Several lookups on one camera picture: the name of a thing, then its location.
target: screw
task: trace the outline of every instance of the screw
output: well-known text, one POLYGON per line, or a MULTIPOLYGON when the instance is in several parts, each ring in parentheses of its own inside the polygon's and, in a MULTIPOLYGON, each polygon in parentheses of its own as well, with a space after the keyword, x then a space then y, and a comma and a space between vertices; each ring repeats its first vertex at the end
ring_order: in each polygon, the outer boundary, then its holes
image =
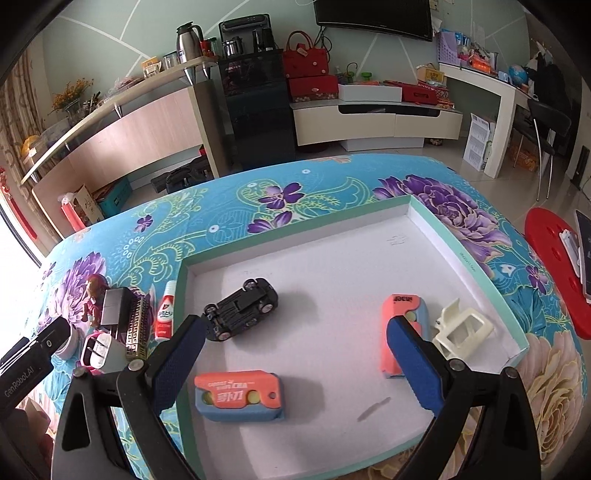
POLYGON ((452 370, 456 372, 461 372, 466 368, 466 364, 462 362, 459 358, 452 358, 449 361, 449 366, 452 368, 452 370))
POLYGON ((84 367, 76 367, 74 369, 74 376, 76 378, 82 378, 86 375, 86 368, 84 367))
POLYGON ((143 367, 144 367, 144 361, 139 358, 132 360, 131 362, 129 362, 129 365, 127 366, 127 368, 129 368, 132 372, 137 372, 139 370, 142 370, 143 367))
POLYGON ((517 378, 519 376, 519 373, 513 367, 505 368, 505 373, 509 378, 517 378))

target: bottle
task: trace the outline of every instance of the bottle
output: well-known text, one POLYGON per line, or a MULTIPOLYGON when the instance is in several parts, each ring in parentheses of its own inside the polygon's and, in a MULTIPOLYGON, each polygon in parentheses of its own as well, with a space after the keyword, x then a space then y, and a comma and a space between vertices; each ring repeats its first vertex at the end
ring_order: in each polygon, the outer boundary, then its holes
POLYGON ((341 85, 347 83, 345 80, 345 75, 343 74, 343 72, 340 71, 340 67, 338 65, 335 67, 335 76, 337 82, 339 82, 341 85))
POLYGON ((170 340, 173 335, 174 291, 176 288, 176 280, 169 281, 164 287, 164 295, 154 325, 154 339, 156 341, 170 340))

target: vase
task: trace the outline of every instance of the vase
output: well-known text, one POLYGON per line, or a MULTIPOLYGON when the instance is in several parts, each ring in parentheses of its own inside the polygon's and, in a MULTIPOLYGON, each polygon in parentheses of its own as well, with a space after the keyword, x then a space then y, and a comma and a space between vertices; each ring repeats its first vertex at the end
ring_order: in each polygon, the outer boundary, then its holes
POLYGON ((72 103, 66 105, 63 110, 68 116, 70 126, 73 127, 80 120, 82 120, 82 106, 80 105, 80 99, 74 100, 72 103))

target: kettle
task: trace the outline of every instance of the kettle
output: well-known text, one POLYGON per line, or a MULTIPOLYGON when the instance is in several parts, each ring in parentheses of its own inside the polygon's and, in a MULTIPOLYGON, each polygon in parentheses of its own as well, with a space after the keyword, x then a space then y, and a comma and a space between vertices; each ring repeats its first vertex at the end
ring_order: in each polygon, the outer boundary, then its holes
POLYGON ((203 55, 200 42, 203 41, 203 31, 193 22, 185 23, 177 28, 177 53, 181 63, 196 59, 203 55))

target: figurine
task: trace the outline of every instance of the figurine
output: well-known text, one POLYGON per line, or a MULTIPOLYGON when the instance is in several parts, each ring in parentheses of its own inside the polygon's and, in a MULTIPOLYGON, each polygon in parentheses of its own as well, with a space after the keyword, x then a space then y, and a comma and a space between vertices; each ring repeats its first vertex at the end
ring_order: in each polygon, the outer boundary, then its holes
POLYGON ((98 328, 103 313, 105 292, 109 289, 107 279, 98 273, 88 275, 86 279, 86 294, 88 300, 84 304, 84 316, 82 320, 88 322, 88 315, 92 315, 91 327, 98 328))

